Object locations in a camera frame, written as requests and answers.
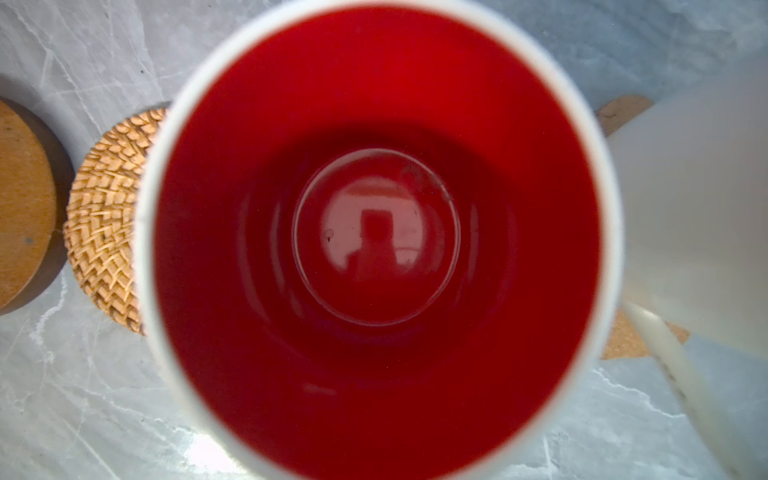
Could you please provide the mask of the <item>white mug red inside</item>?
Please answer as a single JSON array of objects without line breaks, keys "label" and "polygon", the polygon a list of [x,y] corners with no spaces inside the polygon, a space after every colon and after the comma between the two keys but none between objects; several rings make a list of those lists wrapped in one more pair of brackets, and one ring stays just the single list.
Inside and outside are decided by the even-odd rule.
[{"label": "white mug red inside", "polygon": [[599,358],[624,263],[595,116],[473,1],[289,1],[184,85],[134,264],[164,379],[266,479],[488,479]]}]

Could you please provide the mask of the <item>cork paw print coaster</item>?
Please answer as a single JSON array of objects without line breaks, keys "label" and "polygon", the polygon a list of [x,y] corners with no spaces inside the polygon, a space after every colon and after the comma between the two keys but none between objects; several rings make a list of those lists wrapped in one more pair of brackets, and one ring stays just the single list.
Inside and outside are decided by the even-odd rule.
[{"label": "cork paw print coaster", "polygon": [[[653,105],[654,102],[651,99],[642,95],[622,95],[600,107],[596,111],[596,116],[604,135],[609,137]],[[648,356],[650,356],[650,352],[643,339],[630,324],[626,315],[619,310],[612,324],[611,333],[603,349],[601,359],[615,360]]]}]

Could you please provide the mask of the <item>woven rattan round coaster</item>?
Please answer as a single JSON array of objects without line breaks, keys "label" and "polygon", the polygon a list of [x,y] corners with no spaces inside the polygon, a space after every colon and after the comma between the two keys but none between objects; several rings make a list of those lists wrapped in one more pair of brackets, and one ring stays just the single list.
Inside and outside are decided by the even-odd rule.
[{"label": "woven rattan round coaster", "polygon": [[84,157],[72,183],[64,243],[80,288],[110,319],[142,335],[133,272],[138,188],[165,108],[124,119]]}]

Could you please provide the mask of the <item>plain white mug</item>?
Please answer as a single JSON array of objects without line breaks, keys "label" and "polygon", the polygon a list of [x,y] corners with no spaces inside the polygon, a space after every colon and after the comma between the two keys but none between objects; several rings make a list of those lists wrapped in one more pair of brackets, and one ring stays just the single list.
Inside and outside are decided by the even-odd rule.
[{"label": "plain white mug", "polygon": [[767,55],[667,100],[609,104],[626,238],[621,308],[733,479],[767,469],[673,333],[767,354]]}]

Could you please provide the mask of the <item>brown round wooden coaster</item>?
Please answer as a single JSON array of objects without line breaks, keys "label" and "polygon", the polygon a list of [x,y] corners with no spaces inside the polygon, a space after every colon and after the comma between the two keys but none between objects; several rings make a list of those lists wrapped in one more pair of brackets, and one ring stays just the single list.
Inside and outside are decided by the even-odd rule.
[{"label": "brown round wooden coaster", "polygon": [[1,100],[1,313],[31,302],[67,260],[70,157],[33,112]]}]

